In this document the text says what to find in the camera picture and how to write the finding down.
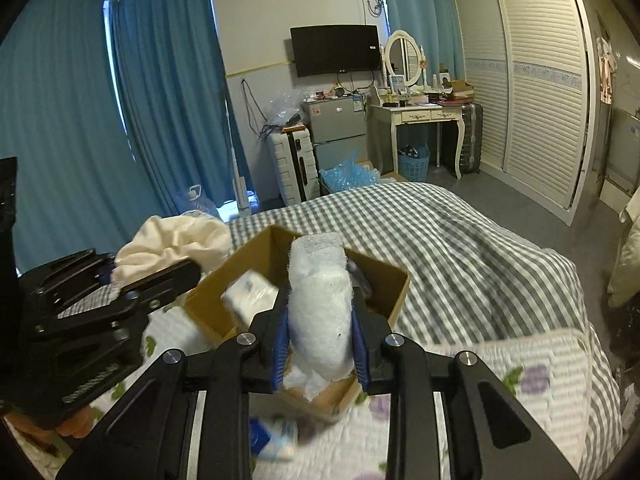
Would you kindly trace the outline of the person's hand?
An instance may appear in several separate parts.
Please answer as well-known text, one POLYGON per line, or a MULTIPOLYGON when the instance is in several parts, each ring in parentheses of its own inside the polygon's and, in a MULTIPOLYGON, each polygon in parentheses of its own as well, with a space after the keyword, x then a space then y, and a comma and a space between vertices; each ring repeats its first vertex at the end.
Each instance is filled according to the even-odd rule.
POLYGON ((60 426, 57 426, 53 430, 41 428, 37 426, 27 416, 11 412, 3 416, 3 418, 9 422, 17 431, 38 440, 47 440, 51 434, 56 432, 62 437, 73 437, 76 439, 84 438, 93 427, 93 416, 90 406, 85 406, 65 422, 62 422, 60 426))

